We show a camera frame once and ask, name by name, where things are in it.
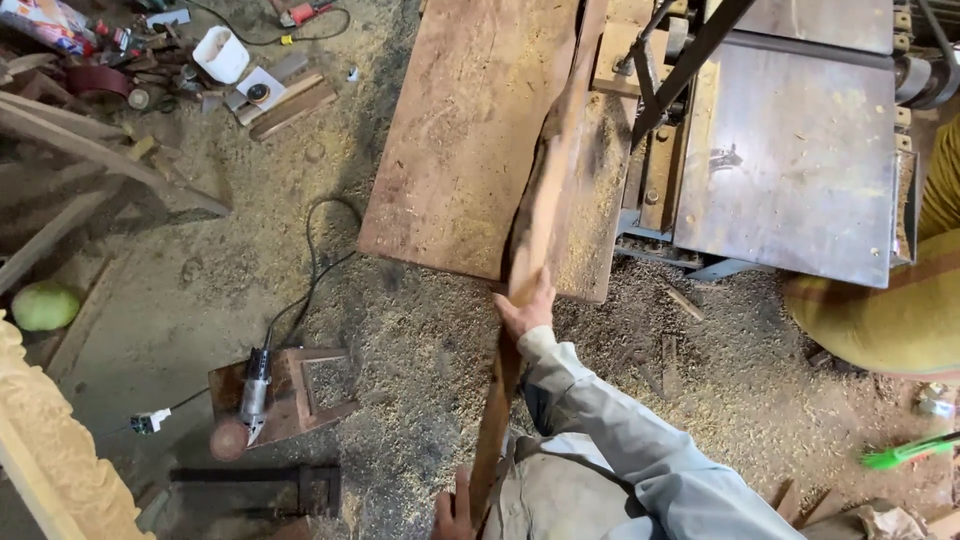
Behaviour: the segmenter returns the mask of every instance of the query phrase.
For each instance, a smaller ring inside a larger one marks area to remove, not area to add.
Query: rusty metal plate
[[[791,37],[889,55],[894,8],[890,0],[756,0],[737,30]]]
[[[894,74],[723,44],[697,76],[674,244],[885,287]]]

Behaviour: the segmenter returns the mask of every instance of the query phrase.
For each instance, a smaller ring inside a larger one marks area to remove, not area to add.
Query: green bristles
[[[892,469],[901,463],[952,449],[954,444],[960,442],[960,440],[957,440],[957,435],[957,433],[951,433],[931,437],[922,441],[888,448],[883,452],[864,454],[860,457],[860,462],[871,469]]]

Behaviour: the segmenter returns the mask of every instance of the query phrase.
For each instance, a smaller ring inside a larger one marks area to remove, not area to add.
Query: white plastic container
[[[214,26],[193,50],[193,60],[217,81],[232,85],[250,63],[250,53],[226,26]]]

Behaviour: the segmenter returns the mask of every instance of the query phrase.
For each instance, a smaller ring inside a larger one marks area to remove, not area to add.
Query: concrete floor
[[[226,109],[200,115],[190,104],[138,119],[184,150],[180,169],[197,187],[229,197],[235,211],[192,223],[163,223],[147,212],[150,227],[132,228],[127,224],[144,217],[142,205],[133,206],[108,233],[93,235],[101,248],[128,257],[76,369],[61,385],[95,436],[132,413],[203,388],[207,371],[244,359],[274,314],[301,294],[306,209],[332,194],[360,209],[366,204],[416,35],[418,4],[344,0],[353,16],[346,34],[295,45],[324,69],[340,97],[268,142],[250,141]],[[241,31],[268,34],[266,2],[211,5],[233,10]],[[196,34],[213,23],[194,11]],[[318,22],[310,32],[325,24],[336,25]],[[253,61],[270,63],[290,50],[253,49]],[[360,81],[348,83],[354,65]],[[147,196],[135,187],[123,194],[131,202]],[[352,249],[357,225],[348,212],[331,207],[318,217],[313,234],[322,254],[334,259]],[[78,257],[93,263],[89,250]],[[708,319],[698,323],[677,308],[659,278]],[[618,258],[609,300],[560,301],[557,333],[576,343],[587,366],[689,430],[707,455],[731,465],[768,501],[794,478],[808,503],[834,487],[850,503],[882,496],[924,515],[952,507],[949,456],[885,473],[859,467],[855,459],[867,445],[899,443],[948,423],[911,412],[912,383],[810,368],[804,358],[811,344],[783,312],[778,278],[748,273],[701,285],[672,267]],[[318,520],[317,538],[425,537],[433,494],[452,483],[457,464],[471,460],[497,328],[483,283],[354,257],[318,287],[300,338],[350,349],[352,364],[337,379],[345,395],[360,400],[360,410],[334,427],[249,452],[236,465],[339,464],[342,517]],[[660,358],[665,333],[678,338],[675,364]],[[670,382],[669,404],[624,360],[633,349]],[[528,423],[520,407],[515,413],[519,426]],[[136,494],[175,463],[211,464],[211,428],[204,397],[166,420],[158,434],[120,432],[99,438],[97,447]],[[0,487],[0,505],[16,508],[9,484]],[[188,519],[191,507],[182,505],[173,501],[161,539],[241,537],[217,523],[193,524],[185,533],[176,518]],[[40,537],[22,511],[0,512],[0,531]]]

